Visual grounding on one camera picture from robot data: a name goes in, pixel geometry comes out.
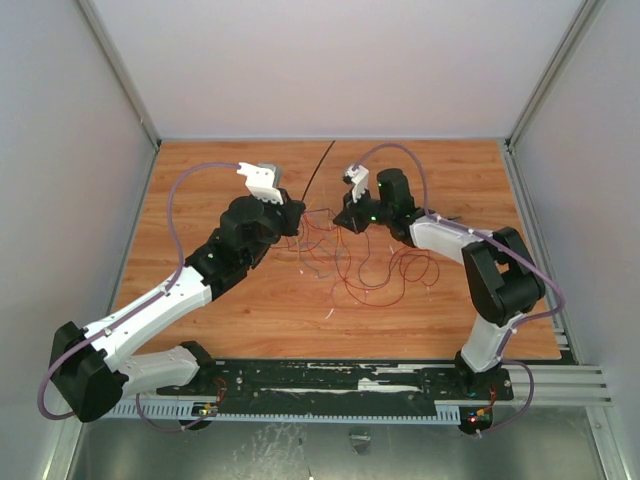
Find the black zip tie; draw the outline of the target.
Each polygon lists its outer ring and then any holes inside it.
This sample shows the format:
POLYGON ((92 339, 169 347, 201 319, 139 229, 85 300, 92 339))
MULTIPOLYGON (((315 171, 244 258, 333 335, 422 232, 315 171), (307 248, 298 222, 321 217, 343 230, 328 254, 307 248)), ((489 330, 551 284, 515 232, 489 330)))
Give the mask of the black zip tie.
POLYGON ((310 175, 310 177, 309 177, 309 179, 308 179, 308 181, 307 181, 307 183, 305 185, 305 188, 303 190, 302 197, 301 197, 301 201, 302 202, 306 201, 307 195, 309 193, 309 190, 310 190, 310 188, 312 186, 312 183, 313 183, 315 177, 318 174, 318 171, 320 170, 321 166, 323 165, 324 161, 326 160, 327 156, 329 155, 329 153, 331 152, 331 150, 333 149, 335 144, 336 144, 336 140, 332 140, 329 143, 327 148, 322 153, 320 159, 318 160, 316 166, 314 167, 314 169, 313 169, 313 171, 312 171, 312 173, 311 173, 311 175, 310 175))

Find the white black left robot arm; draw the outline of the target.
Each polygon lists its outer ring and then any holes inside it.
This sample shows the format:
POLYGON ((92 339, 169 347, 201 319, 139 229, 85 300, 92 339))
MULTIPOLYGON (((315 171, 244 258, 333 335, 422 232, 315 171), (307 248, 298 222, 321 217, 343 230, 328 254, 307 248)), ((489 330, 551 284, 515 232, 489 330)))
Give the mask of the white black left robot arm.
POLYGON ((306 205, 281 190, 281 202, 253 195, 234 199, 204 244, 160 285, 85 327, 69 321, 54 334, 47 382, 83 423, 108 413, 122 398, 165 386, 208 392, 215 371, 196 343, 138 355, 147 341, 244 280, 270 247, 298 233, 306 205))

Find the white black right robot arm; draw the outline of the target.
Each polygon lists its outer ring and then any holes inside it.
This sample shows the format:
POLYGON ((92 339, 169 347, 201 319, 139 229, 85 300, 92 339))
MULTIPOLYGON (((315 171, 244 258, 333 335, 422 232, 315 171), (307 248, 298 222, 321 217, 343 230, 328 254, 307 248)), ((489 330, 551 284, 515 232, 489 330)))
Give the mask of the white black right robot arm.
POLYGON ((383 225, 406 246, 433 251, 464 267, 476 319, 454 358, 453 383, 460 395, 476 398, 501 368, 507 332, 544 297, 544 281, 533 271, 517 230, 455 227, 451 220, 416 206, 408 179, 398 168, 377 175, 377 199, 371 197, 368 179, 363 166, 346 169, 343 181, 350 190, 334 223, 355 234, 371 224, 383 225))

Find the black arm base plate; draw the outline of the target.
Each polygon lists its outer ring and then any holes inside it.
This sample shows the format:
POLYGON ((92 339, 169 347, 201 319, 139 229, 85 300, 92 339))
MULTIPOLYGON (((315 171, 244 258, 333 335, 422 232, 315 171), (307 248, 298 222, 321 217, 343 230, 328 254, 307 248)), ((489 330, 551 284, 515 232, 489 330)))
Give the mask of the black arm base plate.
POLYGON ((222 396, 221 407, 267 412, 293 407, 313 413, 434 413, 438 402, 486 406, 514 398, 500 368, 493 381, 469 396, 451 362, 214 360, 189 384, 156 390, 161 396, 222 396))

